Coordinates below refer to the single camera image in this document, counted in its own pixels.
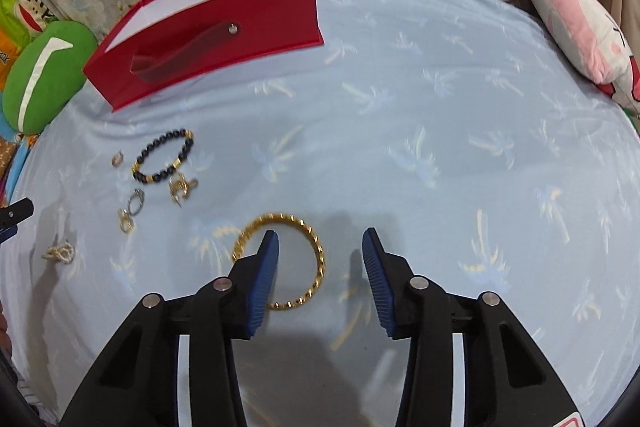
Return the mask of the gold twisted bangle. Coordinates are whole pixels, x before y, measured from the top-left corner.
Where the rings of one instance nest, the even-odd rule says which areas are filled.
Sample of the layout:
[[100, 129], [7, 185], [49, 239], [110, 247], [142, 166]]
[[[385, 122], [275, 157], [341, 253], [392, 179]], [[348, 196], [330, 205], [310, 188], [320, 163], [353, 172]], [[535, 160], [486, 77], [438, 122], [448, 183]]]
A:
[[309, 303], [317, 294], [326, 276], [326, 253], [318, 233], [307, 220], [291, 213], [267, 212], [239, 231], [231, 261], [241, 259], [246, 248], [256, 246], [259, 235], [268, 230], [281, 234], [280, 265], [268, 309], [290, 311]]

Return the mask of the green round pillow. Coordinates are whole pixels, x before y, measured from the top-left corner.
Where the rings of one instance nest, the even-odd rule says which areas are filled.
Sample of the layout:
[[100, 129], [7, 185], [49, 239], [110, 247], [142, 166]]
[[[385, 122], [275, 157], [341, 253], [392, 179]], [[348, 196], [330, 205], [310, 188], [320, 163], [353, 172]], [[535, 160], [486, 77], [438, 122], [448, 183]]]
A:
[[84, 67], [98, 42], [83, 24], [50, 23], [12, 66], [2, 94], [2, 112], [21, 134], [39, 134], [86, 82]]

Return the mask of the light blue palm-print sheet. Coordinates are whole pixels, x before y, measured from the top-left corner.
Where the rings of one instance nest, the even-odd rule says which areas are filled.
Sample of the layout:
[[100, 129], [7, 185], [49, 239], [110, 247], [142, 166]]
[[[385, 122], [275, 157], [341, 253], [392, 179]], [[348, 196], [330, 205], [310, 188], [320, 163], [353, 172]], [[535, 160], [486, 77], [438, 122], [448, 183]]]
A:
[[13, 360], [61, 414], [134, 305], [226, 274], [267, 212], [316, 230], [326, 277], [235, 360], [253, 426], [390, 426], [407, 343], [360, 254], [495, 291], [589, 426], [639, 365], [639, 138], [540, 23], [497, 0], [317, 0], [322, 46], [121, 110], [86, 86], [29, 153], [35, 212], [1, 248]]

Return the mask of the colourful monkey print cushion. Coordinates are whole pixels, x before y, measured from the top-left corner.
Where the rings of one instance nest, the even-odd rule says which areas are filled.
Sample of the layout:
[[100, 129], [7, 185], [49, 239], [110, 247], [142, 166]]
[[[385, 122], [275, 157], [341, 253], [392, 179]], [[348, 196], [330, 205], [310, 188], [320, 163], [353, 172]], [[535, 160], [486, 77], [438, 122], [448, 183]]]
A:
[[43, 33], [47, 26], [61, 17], [50, 0], [1, 0], [1, 90], [18, 57]]

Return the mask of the red open gift box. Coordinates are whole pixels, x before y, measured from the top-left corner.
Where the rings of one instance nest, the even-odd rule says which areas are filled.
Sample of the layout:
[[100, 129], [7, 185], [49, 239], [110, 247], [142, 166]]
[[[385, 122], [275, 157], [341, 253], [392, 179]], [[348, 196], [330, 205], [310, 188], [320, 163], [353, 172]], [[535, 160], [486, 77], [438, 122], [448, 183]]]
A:
[[141, 0], [84, 72], [119, 110], [181, 81], [322, 42], [316, 0]]

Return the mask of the pink white plush pillow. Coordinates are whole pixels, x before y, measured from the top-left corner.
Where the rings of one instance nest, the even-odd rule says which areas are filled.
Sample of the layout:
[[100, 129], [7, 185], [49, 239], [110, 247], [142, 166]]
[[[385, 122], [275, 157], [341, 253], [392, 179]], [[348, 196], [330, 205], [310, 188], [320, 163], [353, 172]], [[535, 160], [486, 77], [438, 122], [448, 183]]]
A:
[[597, 0], [530, 0], [572, 65], [631, 114], [639, 113], [639, 69], [623, 31]]

